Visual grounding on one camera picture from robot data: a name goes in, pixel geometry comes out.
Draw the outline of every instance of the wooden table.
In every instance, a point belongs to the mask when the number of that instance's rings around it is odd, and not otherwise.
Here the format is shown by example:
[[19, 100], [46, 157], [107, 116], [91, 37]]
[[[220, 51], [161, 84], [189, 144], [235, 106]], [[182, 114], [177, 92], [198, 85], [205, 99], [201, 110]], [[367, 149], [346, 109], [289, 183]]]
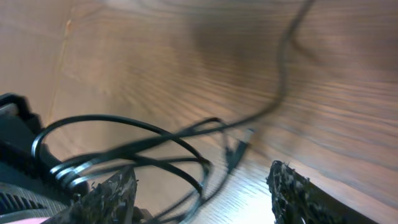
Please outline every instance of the wooden table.
[[[0, 1], [0, 91], [28, 96], [46, 124], [88, 113], [169, 131], [208, 116], [235, 120], [273, 99], [276, 45], [301, 3]], [[195, 223], [273, 223], [265, 177], [276, 159], [375, 221], [396, 223], [397, 23], [395, 0], [318, 0], [291, 43], [286, 101], [254, 124], [251, 152]], [[67, 158], [144, 136], [98, 122], [61, 129], [48, 143]], [[213, 185], [223, 173], [219, 141], [190, 140], [216, 164]], [[183, 153], [171, 143], [148, 152]], [[137, 204], [152, 213], [189, 190], [156, 169], [137, 178]]]

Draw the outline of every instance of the pink object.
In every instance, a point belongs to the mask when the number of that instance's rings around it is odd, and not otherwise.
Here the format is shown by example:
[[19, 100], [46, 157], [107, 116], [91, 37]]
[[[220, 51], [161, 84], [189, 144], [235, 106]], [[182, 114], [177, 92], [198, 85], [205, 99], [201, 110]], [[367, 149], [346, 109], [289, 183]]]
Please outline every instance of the pink object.
[[19, 220], [16, 222], [10, 222], [6, 224], [39, 224], [46, 221], [48, 218], [28, 218], [25, 220]]

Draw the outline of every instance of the black cable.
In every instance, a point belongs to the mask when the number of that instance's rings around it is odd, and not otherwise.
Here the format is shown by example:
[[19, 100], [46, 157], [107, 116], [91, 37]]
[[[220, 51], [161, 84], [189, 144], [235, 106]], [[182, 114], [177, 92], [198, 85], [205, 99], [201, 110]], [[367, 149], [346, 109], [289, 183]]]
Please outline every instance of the black cable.
[[[225, 124], [219, 118], [208, 118], [198, 123], [191, 125], [190, 127], [184, 128], [177, 133], [170, 133], [166, 130], [160, 129], [151, 124], [144, 123], [142, 121], [137, 121], [134, 119], [123, 118], [119, 116], [111, 116], [111, 115], [83, 115], [83, 116], [74, 116], [70, 118], [61, 119], [60, 121], [56, 121], [50, 124], [47, 128], [45, 128], [35, 139], [32, 144], [32, 159], [37, 164], [40, 164], [40, 150], [42, 148], [42, 143], [45, 137], [50, 134], [53, 130], [62, 127], [67, 124], [82, 122], [82, 121], [111, 121], [117, 123], [123, 123], [131, 126], [136, 126], [138, 128], [146, 129], [152, 132], [159, 134], [160, 136], [145, 138], [138, 141], [129, 142], [127, 144], [123, 144], [121, 146], [110, 149], [106, 152], [101, 153], [91, 153], [85, 154], [82, 156], [71, 158], [62, 164], [53, 167], [50, 171], [50, 174], [54, 176], [54, 178], [61, 182], [64, 187], [74, 188], [77, 184], [84, 182], [88, 179], [92, 179], [98, 177], [103, 174], [107, 174], [109, 172], [117, 171], [124, 166], [133, 166], [133, 167], [142, 167], [142, 166], [156, 166], [161, 169], [165, 169], [189, 182], [196, 191], [193, 191], [182, 199], [180, 199], [176, 204], [172, 205], [170, 208], [166, 209], [164, 212], [155, 216], [153, 220], [149, 220], [147, 223], [167, 223], [167, 222], [187, 222], [190, 220], [194, 214], [198, 211], [198, 209], [209, 202], [212, 198], [214, 198], [223, 186], [226, 184], [229, 175], [231, 175], [233, 169], [239, 164], [239, 161], [243, 157], [243, 154], [248, 146], [246, 141], [240, 141], [238, 145], [237, 151], [233, 152], [228, 146], [228, 138], [225, 135], [224, 131], [229, 128], [234, 128], [242, 124], [250, 123], [261, 116], [269, 114], [276, 110], [280, 104], [283, 102], [283, 99], [287, 94], [287, 68], [285, 66], [286, 61], [286, 51], [287, 46], [292, 38], [294, 32], [297, 30], [298, 26], [302, 22], [308, 10], [311, 8], [312, 4], [315, 0], [306, 0], [298, 11], [297, 15], [294, 17], [293, 21], [290, 23], [288, 28], [282, 34], [280, 42], [277, 48], [277, 67], [279, 69], [279, 85], [277, 88], [277, 94], [271, 104], [267, 105], [265, 108], [261, 109], [257, 113], [248, 116], [246, 118], [240, 119], [238, 121], [232, 122], [230, 124]], [[201, 129], [203, 126], [209, 123], [219, 123], [220, 126], [216, 128], [209, 129]], [[226, 175], [222, 178], [216, 190], [210, 194], [210, 196], [204, 196], [204, 189], [206, 189], [209, 174], [211, 172], [211, 163], [203, 158], [201, 154], [193, 148], [191, 145], [181, 140], [181, 138], [187, 138], [192, 136], [198, 136], [202, 134], [210, 134], [213, 132], [221, 132], [223, 135], [223, 143], [225, 149], [225, 159], [227, 161], [227, 172]], [[195, 157], [184, 157], [184, 158], [175, 158], [175, 159], [166, 159], [166, 160], [155, 160], [148, 157], [138, 156], [137, 153], [142, 152], [144, 150], [153, 148], [155, 146], [161, 145], [167, 141], [174, 141], [180, 146], [184, 147], [186, 150], [191, 152]], [[78, 174], [87, 170], [88, 168], [98, 165], [100, 163], [112, 161], [115, 159], [128, 159], [133, 161], [134, 163], [116, 166], [107, 169], [96, 170], [92, 173], [89, 173], [85, 176], [79, 177]], [[201, 165], [203, 170], [203, 180], [199, 183], [193, 177], [188, 175], [186, 172], [176, 168], [171, 165], [173, 162], [197, 162]], [[192, 208], [187, 213], [176, 215], [172, 218], [168, 218], [165, 220], [160, 220], [163, 216], [170, 213], [172, 210], [175, 210], [177, 207], [181, 206], [184, 202], [186, 202], [190, 197], [194, 196], [194, 193], [198, 192], [199, 197], [196, 202], [193, 204]]]

